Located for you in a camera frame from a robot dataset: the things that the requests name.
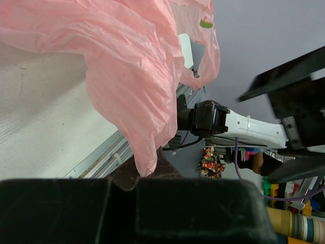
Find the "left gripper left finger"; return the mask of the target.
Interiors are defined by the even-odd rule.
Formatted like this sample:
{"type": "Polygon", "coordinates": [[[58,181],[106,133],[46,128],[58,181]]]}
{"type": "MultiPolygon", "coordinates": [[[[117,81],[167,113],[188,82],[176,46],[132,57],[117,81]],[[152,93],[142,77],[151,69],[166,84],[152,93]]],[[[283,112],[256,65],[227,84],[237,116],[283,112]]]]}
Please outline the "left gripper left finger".
{"type": "Polygon", "coordinates": [[[134,157],[130,157],[108,174],[108,179],[113,180],[123,190],[133,189],[139,177],[140,175],[136,169],[134,157]]]}

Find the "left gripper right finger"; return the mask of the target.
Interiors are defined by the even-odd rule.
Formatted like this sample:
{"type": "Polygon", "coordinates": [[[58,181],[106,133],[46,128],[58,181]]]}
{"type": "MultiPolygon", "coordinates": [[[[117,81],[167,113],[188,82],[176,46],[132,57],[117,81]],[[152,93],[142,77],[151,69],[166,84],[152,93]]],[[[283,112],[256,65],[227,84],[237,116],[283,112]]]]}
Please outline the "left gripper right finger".
{"type": "Polygon", "coordinates": [[[155,171],[149,175],[151,178],[182,178],[180,172],[169,162],[160,147],[157,150],[157,165],[155,171]]]}

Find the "pink plastic bag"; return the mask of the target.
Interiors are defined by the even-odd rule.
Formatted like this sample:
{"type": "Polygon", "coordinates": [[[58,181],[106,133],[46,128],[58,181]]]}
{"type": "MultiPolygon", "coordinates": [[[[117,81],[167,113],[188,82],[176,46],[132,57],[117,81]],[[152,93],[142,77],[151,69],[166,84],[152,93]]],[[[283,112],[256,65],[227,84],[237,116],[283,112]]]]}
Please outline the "pink plastic bag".
{"type": "Polygon", "coordinates": [[[220,69],[211,1],[1,1],[1,41],[82,54],[87,94],[142,177],[176,134],[178,84],[199,89],[220,69]]]}

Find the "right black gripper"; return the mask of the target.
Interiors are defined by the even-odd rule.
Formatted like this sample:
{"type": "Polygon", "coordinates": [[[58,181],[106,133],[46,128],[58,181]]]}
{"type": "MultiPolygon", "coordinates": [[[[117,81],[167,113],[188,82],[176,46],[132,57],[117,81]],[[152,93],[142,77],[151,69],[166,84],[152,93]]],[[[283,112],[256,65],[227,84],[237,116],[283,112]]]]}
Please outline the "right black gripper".
{"type": "Polygon", "coordinates": [[[274,115],[284,128],[289,150],[278,152],[294,159],[269,174],[270,183],[324,176],[324,78],[309,76],[323,68],[321,47],[255,76],[237,98],[243,102],[268,94],[274,115]]]}

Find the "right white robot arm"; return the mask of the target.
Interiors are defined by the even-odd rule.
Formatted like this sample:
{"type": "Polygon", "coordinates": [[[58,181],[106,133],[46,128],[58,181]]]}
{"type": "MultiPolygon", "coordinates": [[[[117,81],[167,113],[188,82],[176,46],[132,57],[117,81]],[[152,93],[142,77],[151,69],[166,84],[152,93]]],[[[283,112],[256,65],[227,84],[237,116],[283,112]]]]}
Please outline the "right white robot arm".
{"type": "Polygon", "coordinates": [[[268,148],[288,160],[270,174],[282,183],[324,176],[324,78],[312,74],[324,69],[324,48],[318,48],[255,77],[238,97],[243,102],[267,95],[278,124],[235,113],[214,101],[188,108],[177,98],[177,126],[199,139],[217,136],[241,145],[268,148]]]}

